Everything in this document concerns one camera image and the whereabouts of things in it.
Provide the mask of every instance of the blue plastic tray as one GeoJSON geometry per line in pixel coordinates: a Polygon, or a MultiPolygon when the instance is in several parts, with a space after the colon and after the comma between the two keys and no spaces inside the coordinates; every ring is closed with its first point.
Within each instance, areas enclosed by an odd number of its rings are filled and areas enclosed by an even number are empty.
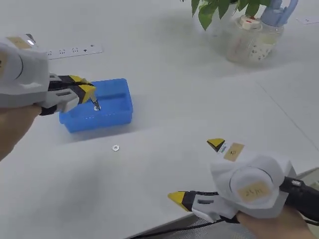
{"type": "Polygon", "coordinates": [[[92,84],[96,86],[95,94],[101,110],[95,111],[89,100],[67,113],[60,113],[60,123],[71,133],[130,123],[133,106],[127,81],[114,79],[92,84]]]}

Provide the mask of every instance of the hand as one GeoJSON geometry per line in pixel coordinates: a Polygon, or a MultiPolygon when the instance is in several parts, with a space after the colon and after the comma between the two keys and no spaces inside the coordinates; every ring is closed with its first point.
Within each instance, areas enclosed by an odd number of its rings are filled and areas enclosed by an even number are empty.
{"type": "Polygon", "coordinates": [[[237,219],[258,239],[316,239],[301,214],[289,207],[274,219],[256,219],[244,213],[237,219]]]}
{"type": "Polygon", "coordinates": [[[40,113],[38,106],[0,109],[0,161],[13,150],[40,113]]]}

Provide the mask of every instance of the metal washer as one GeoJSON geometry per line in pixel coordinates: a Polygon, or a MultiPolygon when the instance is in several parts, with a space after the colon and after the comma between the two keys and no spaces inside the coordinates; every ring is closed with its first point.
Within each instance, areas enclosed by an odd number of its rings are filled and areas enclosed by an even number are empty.
{"type": "Polygon", "coordinates": [[[114,152],[119,151],[119,150],[120,150],[120,147],[116,144],[116,145],[114,145],[114,146],[112,147],[112,150],[113,150],[114,152]]]}

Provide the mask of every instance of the plastic bottle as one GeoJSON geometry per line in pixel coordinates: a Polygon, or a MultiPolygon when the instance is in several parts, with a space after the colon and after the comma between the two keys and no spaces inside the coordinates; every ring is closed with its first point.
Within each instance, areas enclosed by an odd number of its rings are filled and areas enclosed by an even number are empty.
{"type": "Polygon", "coordinates": [[[235,28],[229,41],[226,58],[232,62],[246,62],[258,32],[262,30],[260,20],[241,16],[235,20],[235,28]]]}
{"type": "Polygon", "coordinates": [[[278,43],[284,33],[284,25],[293,11],[298,0],[291,0],[288,7],[282,8],[282,0],[272,0],[262,14],[260,20],[263,30],[260,32],[249,54],[250,62],[264,60],[278,43]]]}

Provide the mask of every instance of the yellow label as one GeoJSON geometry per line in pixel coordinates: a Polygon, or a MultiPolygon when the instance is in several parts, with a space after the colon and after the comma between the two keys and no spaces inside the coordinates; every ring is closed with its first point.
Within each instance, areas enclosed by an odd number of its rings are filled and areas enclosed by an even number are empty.
{"type": "Polygon", "coordinates": [[[19,49],[30,49],[31,46],[26,43],[21,37],[7,37],[7,39],[12,42],[19,49]]]}
{"type": "Polygon", "coordinates": [[[225,154],[224,159],[235,162],[243,148],[243,144],[233,143],[225,154]]]}
{"type": "Polygon", "coordinates": [[[8,60],[8,55],[0,51],[0,77],[4,74],[5,66],[8,60]]]}
{"type": "Polygon", "coordinates": [[[267,184],[263,181],[250,184],[247,187],[239,189],[237,192],[245,203],[255,201],[271,194],[267,184]]]}

